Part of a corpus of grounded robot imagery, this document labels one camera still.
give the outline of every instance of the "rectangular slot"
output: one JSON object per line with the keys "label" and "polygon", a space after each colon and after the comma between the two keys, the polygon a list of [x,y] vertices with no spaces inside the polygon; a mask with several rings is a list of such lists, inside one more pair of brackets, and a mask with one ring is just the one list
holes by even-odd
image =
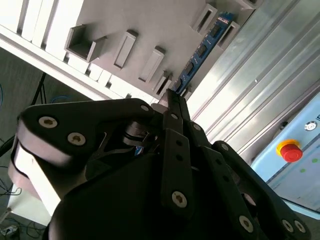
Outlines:
{"label": "rectangular slot", "polygon": [[112,85],[112,83],[111,83],[110,81],[108,81],[108,82],[106,83],[105,87],[106,87],[107,89],[110,89],[110,88],[111,88],[111,85]]}
{"label": "rectangular slot", "polygon": [[219,34],[221,27],[219,25],[214,25],[213,29],[210,32],[210,36],[213,38],[216,38],[217,35]]}
{"label": "rectangular slot", "polygon": [[229,25],[227,30],[224,32],[222,37],[220,38],[219,42],[217,45],[225,50],[228,45],[230,44],[231,40],[234,38],[234,36],[237,34],[239,31],[240,26],[235,23],[234,21]]}
{"label": "rectangular slot", "polygon": [[185,66],[185,72],[188,76],[191,75],[192,70],[194,69],[194,64],[190,61],[188,64]]}
{"label": "rectangular slot", "polygon": [[169,73],[167,71],[163,71],[162,76],[160,77],[160,80],[156,84],[155,88],[153,89],[153,92],[158,95],[159,89],[164,84],[165,80],[169,77]]}
{"label": "rectangular slot", "polygon": [[146,62],[142,70],[142,73],[139,77],[139,80],[145,83],[150,82],[151,78],[153,77],[156,70],[158,69],[164,56],[165,56],[165,51],[162,48],[156,46],[153,49],[152,54],[149,57],[148,61]]}
{"label": "rectangular slot", "polygon": [[206,45],[201,45],[196,51],[196,54],[198,54],[199,58],[202,58],[202,56],[206,53],[206,51],[207,51]]}
{"label": "rectangular slot", "polygon": [[212,11],[208,10],[208,11],[206,12],[206,14],[204,15],[203,19],[201,20],[201,22],[200,22],[200,24],[199,24],[199,26],[198,26],[198,28],[197,28],[197,30],[196,30],[198,33],[199,33],[199,32],[201,31],[201,29],[203,28],[204,24],[205,24],[206,21],[208,20],[208,18],[209,18],[209,16],[210,16],[211,13],[212,13]]}
{"label": "rectangular slot", "polygon": [[217,12],[218,10],[216,8],[207,3],[204,9],[202,10],[200,16],[193,24],[192,29],[197,31],[201,35],[204,34]]}
{"label": "rectangular slot", "polygon": [[114,65],[122,69],[129,53],[134,46],[138,34],[134,31],[126,31],[115,54]]}
{"label": "rectangular slot", "polygon": [[169,88],[171,83],[172,83],[172,74],[168,75],[168,73],[164,71],[159,83],[155,88],[156,94],[158,96],[162,96],[165,93],[165,91]]}

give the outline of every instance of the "bolt hole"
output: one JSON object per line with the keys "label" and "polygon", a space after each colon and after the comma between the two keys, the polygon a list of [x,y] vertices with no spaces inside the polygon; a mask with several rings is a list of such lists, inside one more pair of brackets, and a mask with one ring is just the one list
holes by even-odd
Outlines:
{"label": "bolt hole", "polygon": [[229,182],[229,178],[227,176],[223,176],[223,179],[226,181],[226,182]]}
{"label": "bolt hole", "polygon": [[81,138],[79,136],[74,136],[72,139],[77,142],[81,141]]}
{"label": "bolt hole", "polygon": [[47,124],[47,125],[52,125],[52,124],[54,124],[54,122],[53,122],[52,120],[50,120],[50,119],[46,119],[46,120],[44,120],[43,122],[44,122],[44,124]]}
{"label": "bolt hole", "polygon": [[183,160],[182,156],[177,155],[177,156],[175,156],[175,157],[176,157],[176,159],[177,159],[178,161],[182,162],[182,160]]}
{"label": "bolt hole", "polygon": [[179,203],[182,203],[182,202],[183,202],[182,197],[179,196],[179,195],[175,196],[175,199],[177,199]]}

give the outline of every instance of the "metal panel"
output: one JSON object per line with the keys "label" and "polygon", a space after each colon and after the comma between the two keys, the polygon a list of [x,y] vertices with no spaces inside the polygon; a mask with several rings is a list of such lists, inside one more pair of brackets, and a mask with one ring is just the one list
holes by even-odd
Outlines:
{"label": "metal panel", "polygon": [[193,120],[202,113],[233,75],[246,63],[296,2],[293,0],[270,0],[264,2],[254,12],[188,100],[189,112]]}
{"label": "metal panel", "polygon": [[245,152],[247,143],[254,149],[259,140],[261,150],[270,138],[256,136],[274,129],[269,124],[292,103],[289,112],[298,111],[297,99],[305,91],[310,99],[320,84],[320,2],[279,4],[265,2],[254,13],[188,101],[208,139],[227,141],[248,162],[255,155]]}
{"label": "metal panel", "polygon": [[[95,60],[94,64],[145,93],[160,98],[153,89],[163,71],[172,73],[173,85],[206,32],[214,24],[213,9],[217,9],[218,12],[235,13],[234,21],[239,26],[242,26],[254,11],[243,7],[235,0],[210,1],[214,6],[212,13],[203,17],[205,20],[200,21],[202,27],[197,32],[191,26],[199,19],[206,4],[205,0],[84,0],[77,25],[88,25],[86,34],[90,39],[101,35],[108,38],[106,53]],[[115,56],[118,56],[117,49],[122,42],[123,34],[129,29],[138,33],[138,37],[124,67],[119,68],[114,65]],[[155,46],[164,49],[165,56],[148,80],[142,73]],[[213,57],[206,60],[208,67],[203,65],[198,71],[202,72],[200,77],[191,82],[193,89],[199,85],[222,52],[219,46],[211,52]]]}

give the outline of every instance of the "emergency stop button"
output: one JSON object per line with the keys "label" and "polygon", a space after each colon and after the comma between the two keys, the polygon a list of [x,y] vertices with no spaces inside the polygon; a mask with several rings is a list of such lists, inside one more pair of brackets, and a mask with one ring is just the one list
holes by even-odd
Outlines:
{"label": "emergency stop button", "polygon": [[299,142],[294,139],[285,140],[279,143],[276,147],[276,153],[282,156],[288,163],[294,163],[303,156]]}

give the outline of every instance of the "black cable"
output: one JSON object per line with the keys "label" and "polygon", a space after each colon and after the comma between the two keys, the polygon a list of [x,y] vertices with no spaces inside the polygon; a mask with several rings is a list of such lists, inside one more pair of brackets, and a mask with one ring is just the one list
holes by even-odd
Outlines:
{"label": "black cable", "polygon": [[41,99],[41,104],[44,104],[44,100],[43,100],[43,97],[42,97],[42,88],[40,90],[40,99]]}
{"label": "black cable", "polygon": [[42,90],[43,90],[44,104],[47,104],[47,96],[46,96],[46,90],[45,90],[45,83],[42,84]]}
{"label": "black cable", "polygon": [[[33,222],[32,222],[32,221],[29,222],[29,224],[28,224],[27,226],[25,226],[25,225],[23,225],[22,223],[20,223],[19,221],[15,220],[14,218],[6,218],[5,220],[8,220],[8,221],[17,223],[17,224],[19,225],[20,229],[26,228],[26,234],[27,234],[29,237],[33,238],[33,239],[38,239],[38,238],[40,238],[41,235],[42,235],[41,231],[44,231],[44,230],[46,229],[46,228],[37,228],[37,227],[36,227],[36,223],[35,223],[34,221],[33,221]],[[38,234],[38,236],[30,235],[29,229],[33,229],[33,230]]]}
{"label": "black cable", "polygon": [[37,99],[38,99],[38,96],[39,96],[39,93],[41,91],[41,88],[42,88],[42,85],[44,84],[44,81],[45,81],[45,78],[46,78],[47,74],[45,72],[42,73],[42,76],[41,76],[41,79],[40,79],[40,82],[38,84],[38,87],[35,91],[35,94],[34,94],[34,97],[33,97],[33,100],[31,102],[31,106],[32,105],[35,105],[36,102],[37,102]]}

